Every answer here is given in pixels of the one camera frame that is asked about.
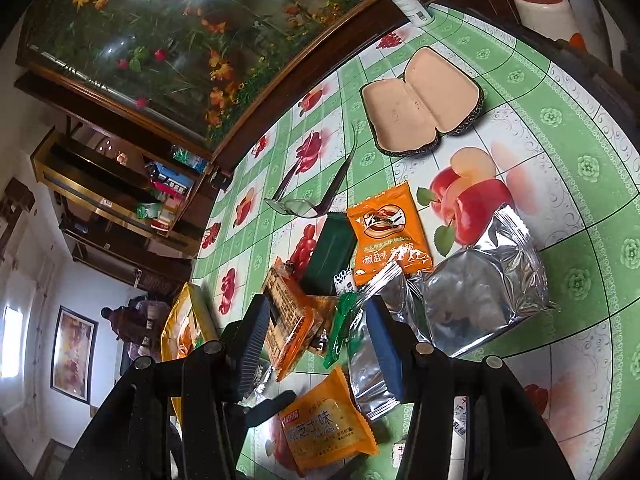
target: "picture frame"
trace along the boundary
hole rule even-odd
[[[51,354],[50,387],[67,397],[91,403],[97,321],[60,306]]]

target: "metal bolt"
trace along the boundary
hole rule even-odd
[[[134,366],[138,370],[144,370],[145,368],[149,368],[153,362],[154,360],[151,357],[149,357],[148,355],[143,355],[142,357],[136,359],[136,361],[134,362]]]
[[[415,351],[417,351],[420,355],[430,355],[433,354],[433,346],[431,346],[429,343],[418,343],[415,346]]]
[[[486,364],[489,368],[495,368],[497,370],[498,368],[502,367],[502,359],[500,359],[498,356],[490,355],[486,359]]]
[[[209,341],[204,345],[204,351],[207,354],[217,354],[222,350],[222,343],[220,341]]]

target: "orange wrapper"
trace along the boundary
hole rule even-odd
[[[409,184],[402,182],[347,209],[358,249],[353,271],[356,285],[364,285],[389,260],[405,273],[433,269]]]
[[[356,453],[378,453],[371,428],[351,403],[339,366],[279,416],[293,459],[303,473]]]

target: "silver foil packet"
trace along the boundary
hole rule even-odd
[[[423,274],[422,298],[422,332],[450,357],[552,308],[540,254],[524,222],[507,204],[494,213],[477,244]]]
[[[353,307],[354,319],[349,328],[347,354],[351,391],[360,412],[371,422],[390,412],[399,403],[386,389],[380,365],[367,329],[364,304],[375,294],[385,301],[396,321],[407,323],[420,341],[426,336],[418,328],[415,301],[402,267],[396,261],[389,262],[364,285]]]

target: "window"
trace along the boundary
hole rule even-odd
[[[4,310],[2,334],[2,363],[0,376],[15,377],[20,371],[20,346],[22,342],[22,314],[7,307]]]

